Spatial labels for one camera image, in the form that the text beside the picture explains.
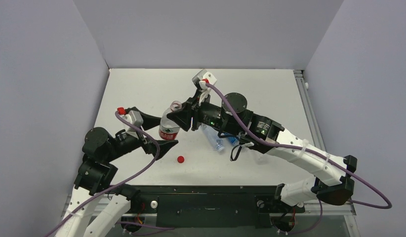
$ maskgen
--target wall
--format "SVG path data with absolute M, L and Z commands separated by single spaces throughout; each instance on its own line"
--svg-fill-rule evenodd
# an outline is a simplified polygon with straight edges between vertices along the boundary
M 0 0 L 0 236 L 58 223 L 107 78 L 71 0 Z
M 345 0 L 305 78 L 327 149 L 356 156 L 356 173 L 393 202 L 355 206 L 362 236 L 405 237 L 406 0 Z M 384 204 L 359 184 L 353 199 Z
M 110 68 L 304 69 L 343 0 L 74 0 Z

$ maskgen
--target black cable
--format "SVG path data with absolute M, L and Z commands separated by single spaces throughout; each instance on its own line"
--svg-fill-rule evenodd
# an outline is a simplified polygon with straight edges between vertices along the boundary
M 235 150 L 237 147 L 239 147 L 239 148 L 238 148 L 238 152 L 237 152 L 237 154 L 235 155 L 235 157 L 233 157 L 234 150 Z M 236 145 L 236 146 L 234 146 L 234 147 L 232 148 L 232 151 L 231 151 L 231 161 L 236 161 L 236 160 L 238 160 L 238 156 L 240 155 L 241 150 L 242 150 L 242 146 L 239 145 L 239 144 Z

